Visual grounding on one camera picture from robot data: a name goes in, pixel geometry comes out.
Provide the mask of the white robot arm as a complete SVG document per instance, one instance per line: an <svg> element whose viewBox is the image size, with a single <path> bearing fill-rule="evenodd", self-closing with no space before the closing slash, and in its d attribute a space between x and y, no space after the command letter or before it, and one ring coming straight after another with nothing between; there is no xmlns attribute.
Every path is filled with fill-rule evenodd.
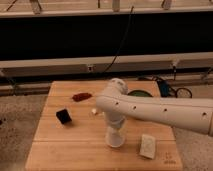
<svg viewBox="0 0 213 171"><path fill-rule="evenodd" d="M213 99L137 97L127 92L127 84L113 78L97 96L96 106L108 126L120 129L129 116L213 137Z"/></svg>

